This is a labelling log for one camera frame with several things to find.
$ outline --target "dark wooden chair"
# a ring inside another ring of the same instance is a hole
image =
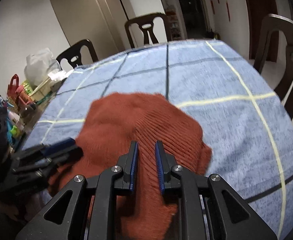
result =
[[[132,40],[132,36],[131,36],[130,30],[129,30],[129,27],[134,23],[137,23],[139,25],[139,28],[143,33],[144,44],[150,44],[148,32],[150,34],[150,38],[151,38],[152,43],[153,44],[159,43],[159,41],[157,40],[157,38],[156,38],[156,36],[154,35],[154,32],[153,32],[153,27],[154,27],[153,20],[155,18],[157,18],[157,17],[160,17],[163,20],[167,40],[168,41],[172,40],[171,33],[170,33],[170,26],[169,26],[169,23],[168,23],[167,16],[165,14],[163,14],[163,13],[147,14],[147,15],[143,15],[143,16],[140,16],[140,17],[130,19],[125,23],[125,31],[127,33],[127,36],[128,36],[128,39],[129,39],[129,42],[130,42],[130,45],[131,45],[132,49],[134,48],[134,43],[133,43],[133,40]]]
[[[253,67],[261,74],[269,49],[270,37],[274,31],[282,31],[287,40],[285,72],[274,90],[282,101],[293,82],[293,21],[275,14],[269,14],[263,19],[259,46]],[[293,87],[284,107],[292,119]]]
[[[97,54],[95,53],[93,44],[90,40],[78,41],[76,44],[72,45],[70,48],[66,49],[59,56],[57,56],[57,61],[60,64],[61,60],[65,58],[73,68],[83,65],[80,53],[83,46],[86,46],[89,49],[93,62],[98,61]]]

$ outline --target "dining table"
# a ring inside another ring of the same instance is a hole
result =
[[[76,138],[92,101],[114,92],[159,93],[195,119],[212,149],[205,175],[222,176],[278,239],[290,232],[293,124],[276,93],[230,46],[219,40],[172,41],[78,66],[23,148]]]

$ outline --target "orange towel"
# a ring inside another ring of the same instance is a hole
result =
[[[163,239],[177,204],[164,203],[160,194],[154,145],[161,140],[167,153],[193,172],[204,174],[211,149],[202,141],[201,126],[162,95],[115,93],[91,104],[76,139],[84,156],[51,179],[63,187],[72,177],[91,177],[117,163],[130,142],[139,143],[135,196],[117,198],[121,234],[131,239]]]

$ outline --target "doorway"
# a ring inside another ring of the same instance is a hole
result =
[[[207,27],[201,0],[179,0],[189,39],[205,38]]]
[[[246,0],[250,28],[249,59],[255,59],[263,18],[272,13],[278,14],[275,0]],[[278,58],[279,33],[271,35],[267,61],[276,62]]]

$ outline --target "white plastic bag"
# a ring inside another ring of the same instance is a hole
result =
[[[52,70],[61,70],[59,63],[53,57],[49,48],[39,50],[35,54],[27,56],[27,65],[24,68],[24,75],[31,87],[35,89],[42,81],[48,78]]]

